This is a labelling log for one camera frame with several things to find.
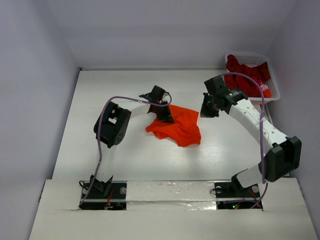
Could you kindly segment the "orange t-shirt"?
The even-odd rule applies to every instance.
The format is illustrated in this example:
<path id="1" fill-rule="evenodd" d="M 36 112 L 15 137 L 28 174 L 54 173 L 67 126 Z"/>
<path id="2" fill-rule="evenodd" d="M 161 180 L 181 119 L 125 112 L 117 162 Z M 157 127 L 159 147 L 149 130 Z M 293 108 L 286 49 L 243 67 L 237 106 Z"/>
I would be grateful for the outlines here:
<path id="1" fill-rule="evenodd" d="M 201 144 L 201 132 L 198 127 L 199 112 L 192 109 L 170 105 L 174 123 L 160 122 L 157 118 L 145 128 L 147 133 L 153 133 L 158 139 L 170 138 L 179 147 Z"/>

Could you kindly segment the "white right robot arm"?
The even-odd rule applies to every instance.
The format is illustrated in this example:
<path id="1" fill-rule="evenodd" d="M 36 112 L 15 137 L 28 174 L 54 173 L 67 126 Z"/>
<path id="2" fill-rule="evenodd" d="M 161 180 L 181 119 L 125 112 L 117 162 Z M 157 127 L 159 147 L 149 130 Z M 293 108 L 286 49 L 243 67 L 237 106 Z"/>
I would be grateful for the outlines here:
<path id="1" fill-rule="evenodd" d="M 242 196 L 260 183 L 275 182 L 300 166 L 302 142 L 288 137 L 276 129 L 265 117 L 265 106 L 261 110 L 253 106 L 248 96 L 239 88 L 230 90 L 221 75 L 204 82 L 207 91 L 203 94 L 200 116 L 214 118 L 224 111 L 238 121 L 260 145 L 260 162 L 235 174 L 227 186 L 219 190 L 222 194 Z"/>

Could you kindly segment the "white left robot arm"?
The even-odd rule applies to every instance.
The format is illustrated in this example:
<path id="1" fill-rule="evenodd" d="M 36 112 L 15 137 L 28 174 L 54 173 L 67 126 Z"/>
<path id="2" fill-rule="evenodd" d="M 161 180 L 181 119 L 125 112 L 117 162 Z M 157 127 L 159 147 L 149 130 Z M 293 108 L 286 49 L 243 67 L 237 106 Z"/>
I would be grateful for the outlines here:
<path id="1" fill-rule="evenodd" d="M 98 159 L 94 174 L 89 180 L 86 198 L 92 191 L 101 198 L 110 194 L 112 179 L 105 182 L 97 177 L 104 159 L 111 159 L 111 152 L 124 139 L 129 121 L 140 115 L 154 113 L 161 122 L 173 124 L 175 121 L 170 111 L 171 102 L 171 94 L 155 85 L 151 92 L 141 94 L 138 98 L 113 96 L 105 103 L 93 127 Z"/>

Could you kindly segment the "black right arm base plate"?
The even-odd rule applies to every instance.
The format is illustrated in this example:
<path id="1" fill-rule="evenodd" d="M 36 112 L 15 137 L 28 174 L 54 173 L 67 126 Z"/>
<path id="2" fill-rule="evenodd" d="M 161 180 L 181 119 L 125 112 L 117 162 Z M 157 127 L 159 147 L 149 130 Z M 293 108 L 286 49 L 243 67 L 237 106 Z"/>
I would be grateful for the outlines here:
<path id="1" fill-rule="evenodd" d="M 258 184 L 242 187 L 235 180 L 218 180 L 209 193 L 215 196 L 218 210 L 263 209 Z"/>

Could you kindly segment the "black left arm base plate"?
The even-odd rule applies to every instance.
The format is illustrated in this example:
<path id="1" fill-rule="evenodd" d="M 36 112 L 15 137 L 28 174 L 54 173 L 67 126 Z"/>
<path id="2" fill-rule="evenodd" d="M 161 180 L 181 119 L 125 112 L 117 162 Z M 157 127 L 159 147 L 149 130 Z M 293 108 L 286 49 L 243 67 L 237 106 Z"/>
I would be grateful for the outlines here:
<path id="1" fill-rule="evenodd" d="M 92 188 L 85 198 L 90 184 L 91 183 L 88 181 L 79 182 L 79 185 L 82 188 L 79 204 L 80 209 L 108 211 L 126 210 L 126 181 L 112 181 L 110 178 L 107 182 L 103 182 L 95 179 Z"/>

